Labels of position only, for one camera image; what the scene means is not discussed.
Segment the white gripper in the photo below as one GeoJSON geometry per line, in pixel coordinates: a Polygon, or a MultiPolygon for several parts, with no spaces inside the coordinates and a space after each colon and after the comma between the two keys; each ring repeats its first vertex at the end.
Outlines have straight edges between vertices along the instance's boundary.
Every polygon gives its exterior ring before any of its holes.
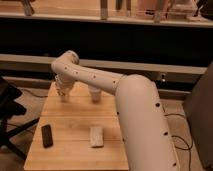
{"type": "Polygon", "coordinates": [[[55,76],[55,88],[61,100],[68,100],[69,93],[72,90],[74,85],[73,80],[65,81],[59,75],[55,76]]]}

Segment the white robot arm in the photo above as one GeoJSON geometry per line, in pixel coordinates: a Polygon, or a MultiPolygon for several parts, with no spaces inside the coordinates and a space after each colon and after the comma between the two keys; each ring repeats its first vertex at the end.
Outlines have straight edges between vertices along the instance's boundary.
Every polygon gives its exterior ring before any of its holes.
{"type": "Polygon", "coordinates": [[[56,73],[61,97],[66,96],[77,81],[115,96],[129,171],[180,171],[154,82],[138,74],[124,75],[83,67],[73,51],[56,58],[51,68],[56,73]]]}

